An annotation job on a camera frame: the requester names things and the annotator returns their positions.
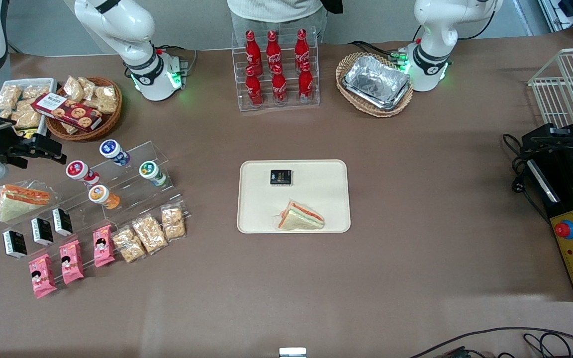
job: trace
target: acrylic bottle rack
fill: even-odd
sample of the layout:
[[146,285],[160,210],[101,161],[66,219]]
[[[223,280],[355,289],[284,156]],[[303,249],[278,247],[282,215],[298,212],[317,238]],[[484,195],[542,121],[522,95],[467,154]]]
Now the acrylic bottle rack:
[[[67,179],[51,186],[51,189],[57,194],[56,200],[51,200],[46,207],[17,217],[12,221],[0,223],[0,239],[2,234],[8,230],[23,234],[28,254],[18,260],[24,263],[29,263],[32,259],[38,258],[43,254],[49,254],[52,261],[52,271],[55,274],[57,283],[62,281],[59,247],[72,240],[79,240],[84,270],[93,266],[93,231],[106,225],[112,225],[112,231],[116,231],[119,227],[129,224],[131,220],[148,211],[154,217],[160,219],[160,213],[157,209],[161,205],[182,200],[180,193],[169,177],[166,168],[167,157],[151,141],[128,150],[128,152],[130,154],[130,162],[126,166],[118,166],[108,160],[92,167],[94,172],[100,175],[100,183],[107,186],[110,192],[116,193],[120,197],[121,202],[118,207],[105,209],[104,206],[91,202],[88,199],[86,186],[82,182]],[[145,161],[154,161],[160,170],[167,175],[164,185],[154,186],[149,180],[141,177],[138,170],[141,163]],[[61,208],[70,215],[74,231],[72,235],[61,236],[54,231],[52,209],[55,208]],[[32,240],[30,221],[36,217],[50,222],[54,238],[54,243],[51,245],[43,246]],[[119,258],[120,255],[117,253],[118,249],[115,248],[114,254],[116,258]]]
[[295,71],[295,43],[297,42],[297,31],[299,29],[280,29],[278,34],[278,45],[282,49],[282,67],[286,79],[287,103],[284,106],[277,106],[273,102],[273,89],[271,86],[271,73],[267,62],[267,34],[255,34],[255,41],[258,43],[262,58],[262,75],[258,76],[262,89],[262,106],[253,108],[246,90],[246,38],[236,38],[236,34],[231,35],[231,55],[234,61],[234,77],[236,78],[236,90],[238,108],[240,111],[256,111],[269,108],[318,106],[320,105],[320,66],[318,64],[318,34],[315,27],[306,28],[306,40],[309,43],[309,62],[311,63],[311,74],[313,76],[313,99],[310,103],[300,102],[298,93],[298,73]]

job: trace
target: red emergency stop button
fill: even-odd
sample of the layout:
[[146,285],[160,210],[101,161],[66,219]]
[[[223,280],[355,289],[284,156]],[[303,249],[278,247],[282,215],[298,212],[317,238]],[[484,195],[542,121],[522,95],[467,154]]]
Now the red emergency stop button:
[[569,220],[563,220],[554,226],[554,232],[567,240],[573,239],[573,223]]

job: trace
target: foil container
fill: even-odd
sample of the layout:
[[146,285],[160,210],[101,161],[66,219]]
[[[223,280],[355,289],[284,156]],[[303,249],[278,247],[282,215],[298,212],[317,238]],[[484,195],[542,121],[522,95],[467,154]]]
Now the foil container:
[[410,76],[373,56],[359,57],[342,85],[376,107],[391,111],[410,88]]

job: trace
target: white shirt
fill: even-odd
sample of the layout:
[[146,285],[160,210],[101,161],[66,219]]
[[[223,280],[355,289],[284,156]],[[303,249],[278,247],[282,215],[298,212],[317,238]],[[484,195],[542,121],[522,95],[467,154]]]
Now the white shirt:
[[320,0],[227,0],[232,13],[262,22],[288,22],[310,16],[322,7]]

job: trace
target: wicker basket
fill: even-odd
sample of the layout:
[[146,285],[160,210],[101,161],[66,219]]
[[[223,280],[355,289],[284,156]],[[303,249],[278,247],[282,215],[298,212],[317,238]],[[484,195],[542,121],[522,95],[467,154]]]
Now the wicker basket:
[[[105,136],[112,128],[114,128],[114,126],[118,123],[118,119],[121,116],[121,106],[123,105],[123,99],[121,95],[121,90],[118,88],[118,86],[114,82],[108,79],[104,79],[103,77],[88,77],[87,79],[90,80],[96,86],[100,87],[114,86],[114,93],[116,93],[116,100],[118,101],[116,104],[116,112],[110,115],[103,115],[102,123],[98,128],[94,129],[92,132],[78,131],[75,134],[68,134],[63,125],[61,125],[61,122],[59,122],[54,118],[46,117],[46,124],[48,125],[48,129],[50,129],[50,132],[52,132],[52,134],[61,138],[62,140],[69,140],[69,141],[97,140],[98,138]],[[64,96],[65,94],[66,93],[63,90],[63,88],[57,91],[57,95]]]
[[344,86],[342,86],[342,78],[346,73],[353,67],[353,64],[357,59],[361,56],[373,56],[378,61],[382,62],[383,64],[391,67],[396,67],[395,64],[391,63],[382,56],[375,55],[375,54],[368,54],[367,52],[356,52],[354,54],[348,55],[344,57],[342,61],[340,61],[337,69],[335,70],[335,83],[337,85],[337,89],[342,93],[342,95],[350,102],[355,108],[359,109],[364,113],[368,113],[369,115],[376,116],[378,118],[386,118],[389,116],[394,116],[402,111],[410,102],[412,98],[412,84],[408,91],[406,91],[404,97],[399,101],[396,107],[392,111],[384,111],[382,109],[377,108],[374,104],[366,101],[365,99],[361,98],[360,96],[352,93],[352,91],[346,90]]

